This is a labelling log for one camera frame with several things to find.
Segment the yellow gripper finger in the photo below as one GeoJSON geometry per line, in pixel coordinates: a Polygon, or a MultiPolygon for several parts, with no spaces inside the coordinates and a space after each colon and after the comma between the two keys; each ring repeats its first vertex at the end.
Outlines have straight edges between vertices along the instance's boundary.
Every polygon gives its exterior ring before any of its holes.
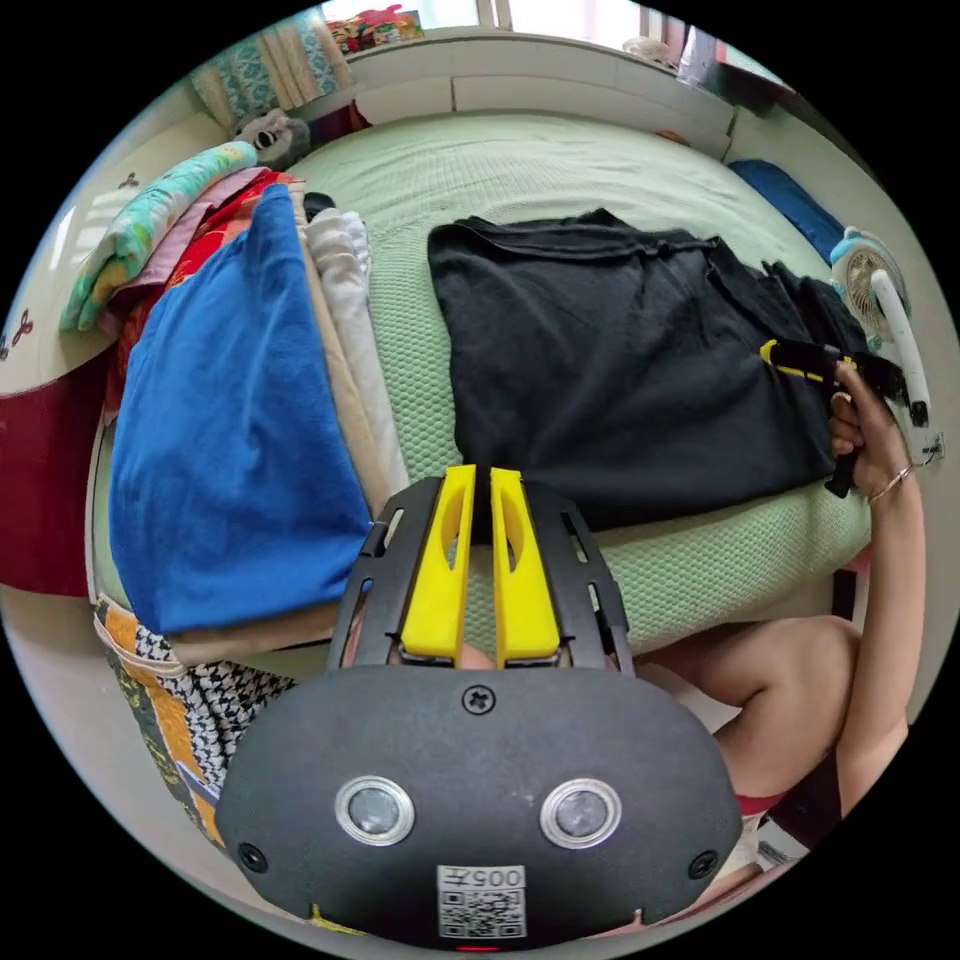
{"type": "Polygon", "coordinates": [[[476,479],[475,466],[449,467],[437,496],[400,638],[411,657],[460,664],[476,479]]]}
{"type": "MultiPolygon", "coordinates": [[[[785,367],[781,364],[774,363],[773,350],[779,345],[780,342],[778,340],[768,340],[760,348],[760,356],[763,357],[765,363],[769,363],[775,370],[779,370],[781,373],[787,373],[791,377],[803,377],[805,380],[815,380],[817,383],[823,383],[823,377],[821,377],[819,373],[812,373],[809,370],[801,370],[799,367],[785,367]]],[[[840,359],[844,363],[849,363],[854,370],[857,369],[857,362],[853,357],[842,356],[840,359]]]]}
{"type": "Polygon", "coordinates": [[[515,660],[553,657],[560,632],[520,474],[494,469],[490,481],[497,666],[503,668],[515,660]]]}

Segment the blue towel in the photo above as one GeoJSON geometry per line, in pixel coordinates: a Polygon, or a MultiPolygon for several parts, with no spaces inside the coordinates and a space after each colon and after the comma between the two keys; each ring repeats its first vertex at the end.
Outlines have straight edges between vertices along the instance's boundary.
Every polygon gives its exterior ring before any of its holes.
{"type": "Polygon", "coordinates": [[[830,263],[843,227],[788,173],[766,160],[735,160],[730,169],[772,203],[830,263]]]}
{"type": "Polygon", "coordinates": [[[342,596],[370,513],[284,186],[154,307],[130,354],[109,517],[120,580],[158,633],[342,596]]]}

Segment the camera lens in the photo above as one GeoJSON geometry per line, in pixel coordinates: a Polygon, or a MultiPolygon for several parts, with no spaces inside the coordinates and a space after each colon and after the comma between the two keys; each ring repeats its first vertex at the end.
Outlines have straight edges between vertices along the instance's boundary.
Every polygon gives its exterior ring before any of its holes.
{"type": "Polygon", "coordinates": [[[357,777],[345,783],[337,792],[334,810],[344,832],[369,846],[399,843],[413,829],[413,801],[385,777],[357,777]]]}
{"type": "Polygon", "coordinates": [[[540,808],[540,829],[554,845],[583,850],[603,843],[620,825],[623,806],[602,780],[569,780],[552,790],[540,808]]]}
{"type": "Polygon", "coordinates": [[[557,826],[568,837],[589,837],[603,829],[609,811],[598,793],[578,790],[557,805],[557,826]]]}
{"type": "Polygon", "coordinates": [[[347,804],[347,811],[358,830],[375,837],[389,833],[400,819],[397,801],[376,787],[365,787],[355,793],[347,804]]]}

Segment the shorts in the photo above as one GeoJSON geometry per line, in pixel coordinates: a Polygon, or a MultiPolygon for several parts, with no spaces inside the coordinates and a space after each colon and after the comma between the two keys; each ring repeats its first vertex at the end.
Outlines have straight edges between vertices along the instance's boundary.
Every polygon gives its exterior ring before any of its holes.
{"type": "Polygon", "coordinates": [[[740,813],[743,817],[743,831],[737,845],[730,851],[726,863],[713,878],[714,881],[729,876],[741,867],[747,867],[758,862],[760,856],[760,838],[758,836],[760,823],[783,797],[783,793],[772,797],[737,797],[740,803],[740,813]]]}

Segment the gray plush toy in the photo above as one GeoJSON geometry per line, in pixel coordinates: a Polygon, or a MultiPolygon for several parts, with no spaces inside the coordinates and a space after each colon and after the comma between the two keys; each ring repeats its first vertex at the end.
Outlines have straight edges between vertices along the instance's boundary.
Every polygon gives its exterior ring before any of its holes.
{"type": "Polygon", "coordinates": [[[233,139],[251,144],[260,166],[275,171],[286,170],[310,152],[306,121],[288,117],[279,107],[243,117],[233,128],[233,139]]]}

